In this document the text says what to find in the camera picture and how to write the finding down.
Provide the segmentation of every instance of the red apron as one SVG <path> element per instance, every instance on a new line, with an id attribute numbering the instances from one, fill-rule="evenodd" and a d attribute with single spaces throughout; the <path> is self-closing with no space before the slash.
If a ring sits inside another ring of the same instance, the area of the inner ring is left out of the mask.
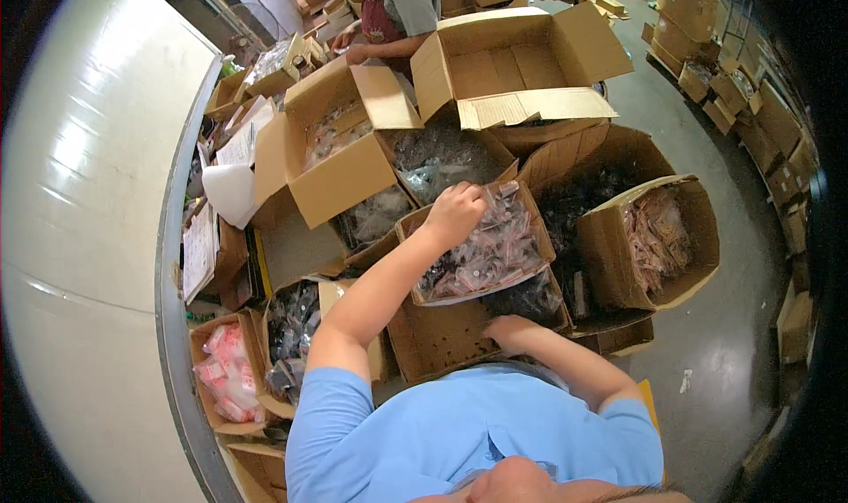
<path id="1" fill-rule="evenodd" d="M 406 38 L 404 32 L 397 30 L 388 16 L 382 0 L 362 1 L 362 33 L 371 44 L 395 42 Z M 383 63 L 400 72 L 412 82 L 412 67 L 409 58 L 386 58 Z"/>

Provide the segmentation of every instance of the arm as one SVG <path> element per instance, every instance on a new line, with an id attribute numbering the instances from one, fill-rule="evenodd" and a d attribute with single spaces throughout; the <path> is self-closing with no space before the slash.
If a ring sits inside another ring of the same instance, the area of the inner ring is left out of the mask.
<path id="1" fill-rule="evenodd" d="M 548 328 L 517 316 L 495 319 L 485 335 L 501 349 L 539 360 L 568 384 L 570 392 L 601 413 L 616 400 L 643 401 L 630 376 L 601 356 Z"/>
<path id="2" fill-rule="evenodd" d="M 421 275 L 445 251 L 468 238 L 488 208 L 481 192 L 467 182 L 446 189 L 424 225 L 356 281 L 315 332 L 307 373 L 339 367 L 371 382 L 368 344 L 386 327 Z"/>

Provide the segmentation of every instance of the bottle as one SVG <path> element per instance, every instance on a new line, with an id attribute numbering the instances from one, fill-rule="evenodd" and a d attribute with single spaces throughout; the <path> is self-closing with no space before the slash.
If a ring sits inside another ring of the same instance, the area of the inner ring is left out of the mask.
<path id="1" fill-rule="evenodd" d="M 294 56 L 294 58 L 291 59 L 291 64 L 293 64 L 294 68 L 298 70 L 301 80 L 312 73 L 312 67 L 306 63 L 303 56 Z"/>

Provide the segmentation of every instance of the hair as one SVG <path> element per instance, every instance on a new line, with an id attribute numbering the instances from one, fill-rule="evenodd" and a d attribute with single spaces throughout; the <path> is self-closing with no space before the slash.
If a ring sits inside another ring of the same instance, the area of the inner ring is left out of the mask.
<path id="1" fill-rule="evenodd" d="M 653 494 L 675 494 L 680 493 L 678 487 L 674 484 L 651 484 L 647 486 L 638 486 L 612 495 L 602 495 L 599 499 L 595 499 L 592 503 L 609 503 L 610 501 L 619 501 L 628 497 L 637 495 L 653 495 Z"/>

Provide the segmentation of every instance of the light blue shirt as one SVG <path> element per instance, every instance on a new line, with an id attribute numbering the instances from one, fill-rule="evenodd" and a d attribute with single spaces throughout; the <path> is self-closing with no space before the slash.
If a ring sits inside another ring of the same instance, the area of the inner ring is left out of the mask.
<path id="1" fill-rule="evenodd" d="M 522 455 L 556 466 L 559 483 L 659 484 L 663 448 L 642 402 L 596 415 L 586 403 L 508 364 L 422 383 L 374 409 L 371 387 L 334 367 L 303 379 L 286 448 L 291 503 L 406 503 L 445 494 L 469 472 Z"/>

